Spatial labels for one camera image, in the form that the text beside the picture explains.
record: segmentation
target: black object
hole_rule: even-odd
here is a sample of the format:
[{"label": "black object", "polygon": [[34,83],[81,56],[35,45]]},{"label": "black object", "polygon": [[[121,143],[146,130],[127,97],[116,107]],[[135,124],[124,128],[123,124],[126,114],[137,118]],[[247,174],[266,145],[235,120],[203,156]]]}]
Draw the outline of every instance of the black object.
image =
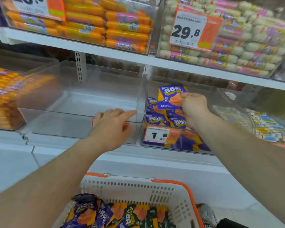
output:
[{"label": "black object", "polygon": [[227,218],[224,218],[219,221],[216,228],[248,228],[247,226],[243,226],[237,222],[231,221]]}]

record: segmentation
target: basket handle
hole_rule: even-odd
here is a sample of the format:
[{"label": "basket handle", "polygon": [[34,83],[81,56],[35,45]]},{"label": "basket handle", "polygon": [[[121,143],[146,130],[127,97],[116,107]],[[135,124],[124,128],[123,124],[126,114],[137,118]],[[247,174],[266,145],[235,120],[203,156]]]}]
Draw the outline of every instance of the basket handle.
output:
[{"label": "basket handle", "polygon": [[198,209],[197,209],[197,207],[196,207],[196,205],[195,205],[195,201],[194,201],[192,192],[191,192],[190,188],[189,188],[186,184],[184,184],[184,183],[182,183],[182,182],[180,182],[180,181],[157,180],[157,179],[154,179],[154,178],[151,179],[151,181],[152,181],[152,182],[156,182],[156,183],[170,183],[170,184],[176,184],[176,185],[181,185],[181,186],[183,186],[183,187],[186,189],[186,191],[188,192],[188,194],[189,194],[190,201],[191,201],[191,204],[192,204],[192,207],[193,207],[193,211],[194,211],[194,213],[195,213],[196,219],[198,220],[198,226],[199,226],[199,228],[204,228],[204,227],[205,227],[203,221],[201,220],[201,216],[200,216],[200,214],[199,214],[199,212],[198,212]]},{"label": "basket handle", "polygon": [[93,172],[87,172],[87,173],[85,174],[85,176],[108,177],[109,174],[108,174],[108,173],[98,174],[98,173],[93,173]]}]

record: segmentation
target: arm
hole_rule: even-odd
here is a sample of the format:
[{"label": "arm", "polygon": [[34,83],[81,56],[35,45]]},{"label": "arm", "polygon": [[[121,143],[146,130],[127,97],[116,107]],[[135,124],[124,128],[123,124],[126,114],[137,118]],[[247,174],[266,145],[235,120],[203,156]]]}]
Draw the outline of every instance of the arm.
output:
[{"label": "arm", "polygon": [[50,228],[92,163],[120,147],[132,128],[123,128],[136,111],[98,113],[90,135],[0,193],[0,228]]},{"label": "arm", "polygon": [[285,224],[285,149],[212,114],[205,96],[184,93],[187,123],[228,171]]}]

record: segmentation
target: forearm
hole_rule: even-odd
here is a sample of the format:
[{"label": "forearm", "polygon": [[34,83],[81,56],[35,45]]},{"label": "forearm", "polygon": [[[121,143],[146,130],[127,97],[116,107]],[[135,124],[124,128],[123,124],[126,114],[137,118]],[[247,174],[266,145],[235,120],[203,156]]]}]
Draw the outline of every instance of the forearm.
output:
[{"label": "forearm", "polygon": [[210,112],[195,122],[201,138],[228,171],[285,223],[285,150]]},{"label": "forearm", "polygon": [[102,153],[80,140],[36,172],[0,194],[0,227],[48,228]]}]

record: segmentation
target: white plastic basket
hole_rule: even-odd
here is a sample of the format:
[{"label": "white plastic basket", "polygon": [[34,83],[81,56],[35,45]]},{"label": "white plastic basket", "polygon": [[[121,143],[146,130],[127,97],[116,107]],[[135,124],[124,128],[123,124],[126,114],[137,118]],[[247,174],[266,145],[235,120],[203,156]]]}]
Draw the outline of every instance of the white plastic basket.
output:
[{"label": "white plastic basket", "polygon": [[[95,194],[106,203],[165,205],[177,228],[204,228],[190,188],[182,182],[87,173],[78,193]],[[72,205],[67,204],[52,228],[60,228]]]}]

